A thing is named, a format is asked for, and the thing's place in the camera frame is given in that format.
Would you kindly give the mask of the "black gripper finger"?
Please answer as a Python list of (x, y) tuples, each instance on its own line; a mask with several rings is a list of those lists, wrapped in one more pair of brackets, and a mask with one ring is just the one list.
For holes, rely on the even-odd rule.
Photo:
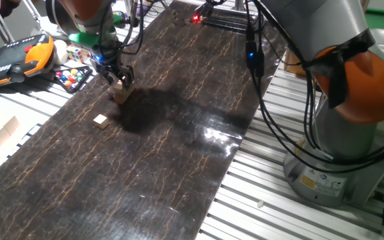
[(129, 89), (135, 80), (133, 68), (132, 66), (126, 65), (126, 66), (122, 66), (122, 70), (123, 70), (122, 83), (126, 89)]
[(105, 78), (106, 78), (109, 85), (113, 85), (114, 83), (117, 83), (119, 80), (118, 74), (116, 74), (112, 71), (107, 71), (105, 73)]

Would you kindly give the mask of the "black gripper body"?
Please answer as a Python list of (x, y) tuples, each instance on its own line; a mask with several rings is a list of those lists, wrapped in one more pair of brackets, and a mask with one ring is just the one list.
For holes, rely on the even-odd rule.
[(102, 47), (100, 45), (93, 46), (93, 67), (95, 70), (106, 75), (112, 73), (114, 75), (125, 75), (128, 68), (121, 62), (121, 53), (123, 45), (116, 47)]

